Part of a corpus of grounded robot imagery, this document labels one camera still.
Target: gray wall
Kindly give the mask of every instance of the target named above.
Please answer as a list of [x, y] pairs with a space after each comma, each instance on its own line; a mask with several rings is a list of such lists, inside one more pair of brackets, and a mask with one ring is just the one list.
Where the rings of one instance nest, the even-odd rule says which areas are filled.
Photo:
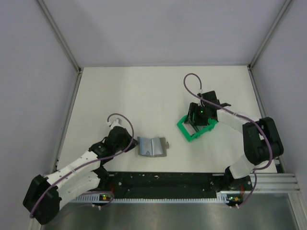
[[284, 0], [45, 0], [79, 64], [248, 64]]
[[34, 0], [0, 1], [0, 223], [23, 230], [32, 178], [48, 173], [76, 73]]
[[307, 1], [295, 0], [254, 74], [268, 115], [278, 126], [287, 171], [307, 201]]

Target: purple cable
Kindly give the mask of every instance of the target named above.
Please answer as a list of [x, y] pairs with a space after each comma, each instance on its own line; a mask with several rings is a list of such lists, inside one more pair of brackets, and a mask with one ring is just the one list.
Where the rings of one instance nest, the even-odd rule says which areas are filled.
[[270, 156], [269, 156], [269, 162], [268, 162], [265, 166], [260, 167], [260, 168], [255, 168], [255, 169], [253, 170], [252, 173], [255, 175], [255, 183], [254, 183], [254, 186], [252, 187], [252, 189], [251, 189], [249, 195], [245, 198], [245, 200], [244, 200], [240, 205], [238, 205], [238, 207], [241, 207], [243, 204], [245, 204], [245, 203], [249, 200], [249, 198], [251, 197], [252, 193], [255, 191], [255, 188], [256, 188], [256, 185], [257, 185], [257, 175], [256, 175], [256, 173], [255, 173], [255, 170], [263, 170], [263, 169], [266, 169], [266, 168], [268, 168], [268, 167], [270, 166], [270, 164], [272, 163], [272, 160], [273, 160], [273, 152], [272, 152], [272, 148], [271, 148], [271, 146], [270, 146], [269, 140], [268, 140], [268, 138], [265, 136], [265, 134], [264, 134], [264, 132], [262, 131], [262, 129], [260, 128], [260, 126], [259, 126], [255, 121], [253, 121], [252, 119], [250, 119], [250, 118], [248, 118], [248, 117], [246, 117], [246, 116], [240, 115], [240, 114], [235, 114], [234, 112], [232, 112], [231, 110], [229, 110], [229, 109], [227, 109], [227, 108], [224, 108], [224, 107], [222, 107], [222, 106], [220, 106], [220, 105], [218, 105], [218, 104], [215, 104], [215, 103], [213, 103], [213, 102], [210, 102], [210, 101], [208, 101], [208, 100], [205, 100], [205, 99], [203, 99], [203, 98], [197, 96], [196, 94], [192, 93], [191, 90], [189, 90], [188, 87], [187, 87], [187, 85], [186, 85], [186, 78], [187, 78], [189, 75], [193, 75], [193, 76], [197, 77], [198, 80], [200, 81], [200, 84], [201, 84], [201, 79], [200, 79], [199, 76], [197, 76], [195, 73], [189, 73], [189, 74], [187, 74], [187, 75], [184, 77], [184, 79], [183, 79], [183, 85], [184, 85], [184, 87], [186, 88], [186, 90], [187, 90], [190, 94], [192, 94], [194, 97], [200, 99], [201, 101], [203, 101], [203, 102], [205, 102], [205, 103], [208, 103], [208, 104], [210, 104], [210, 105], [213, 105], [213, 106], [215, 106], [215, 107], [217, 107], [217, 108], [219, 108], [219, 109], [223, 109], [223, 110], [225, 110], [226, 112], [228, 112], [228, 113], [230, 113], [230, 114], [232, 114], [232, 115], [235, 115], [235, 116], [237, 116], [237, 117], [243, 118], [243, 119], [245, 119], [245, 120], [247, 120], [247, 121], [253, 123], [253, 124], [256, 126], [256, 128], [258, 129], [258, 131], [261, 133], [261, 135], [263, 136], [264, 141], [265, 141], [265, 143], [266, 143], [267, 146], [268, 146], [269, 155], [270, 155]]
[[[112, 192], [106, 192], [106, 191], [94, 191], [94, 192], [89, 192], [89, 193], [83, 193], [82, 195], [91, 195], [91, 194], [109, 194], [109, 195], [111, 195], [111, 199], [109, 200], [109, 202], [106, 203], [104, 206], [102, 206], [102, 208], [105, 208], [105, 207], [109, 206], [111, 204], [111, 202], [114, 200], [114, 194]], [[51, 224], [52, 225], [56, 225], [56, 224], [60, 223], [63, 219], [65, 219], [67, 216], [69, 216], [72, 212], [74, 212], [75, 210], [77, 210], [77, 209], [79, 209], [81, 207], [85, 207], [85, 206], [92, 206], [92, 205], [90, 205], [90, 204], [80, 205], [80, 206], [74, 208], [73, 210], [69, 211], [68, 213], [66, 213], [58, 221], [51, 222]]]
[[[117, 154], [115, 154], [115, 155], [113, 155], [113, 156], [104, 157], [104, 158], [100, 158], [100, 159], [96, 159], [96, 160], [92, 160], [92, 161], [89, 161], [89, 162], [87, 162], [87, 163], [84, 163], [84, 164], [78, 166], [77, 168], [75, 168], [75, 169], [74, 169], [75, 171], [81, 169], [81, 168], [84, 167], [84, 166], [87, 166], [87, 165], [89, 165], [89, 164], [92, 164], [92, 163], [94, 163], [94, 162], [103, 161], [103, 160], [107, 160], [107, 159], [116, 157], [116, 156], [118, 156], [118, 155], [124, 153], [126, 150], [128, 150], [128, 149], [130, 148], [131, 144], [133, 143], [133, 138], [134, 138], [134, 129], [133, 129], [132, 123], [131, 123], [130, 120], [129, 120], [128, 118], [126, 118], [124, 115], [118, 114], [118, 113], [114, 113], [114, 114], [111, 114], [110, 116], [108, 116], [107, 121], [109, 121], [110, 117], [111, 117], [111, 116], [114, 116], [114, 115], [118, 115], [118, 116], [123, 117], [123, 118], [129, 123], [129, 125], [131, 126], [131, 130], [132, 130], [132, 135], [131, 135], [131, 136], [132, 136], [132, 138], [131, 138], [131, 141], [130, 141], [129, 145], [128, 145], [123, 151], [121, 151], [121, 152], [119, 152], [119, 153], [117, 153]], [[39, 199], [37, 200], [37, 202], [36, 202], [35, 205], [33, 206], [32, 210], [31, 210], [31, 212], [30, 212], [30, 218], [34, 218], [34, 216], [33, 216], [34, 211], [36, 210], [37, 206], [38, 206], [39, 203], [42, 201], [42, 199], [44, 198], [44, 196], [46, 195], [46, 193], [47, 193], [52, 187], [56, 186], [58, 183], [60, 183], [62, 180], [64, 180], [66, 177], [68, 177], [68, 176], [71, 175], [71, 174], [72, 174], [72, 172], [67, 173], [66, 175], [62, 176], [62, 177], [59, 178], [57, 181], [55, 181], [55, 183], [53, 183], [51, 186], [49, 186], [48, 189], [46, 189], [46, 191], [39, 197]]]

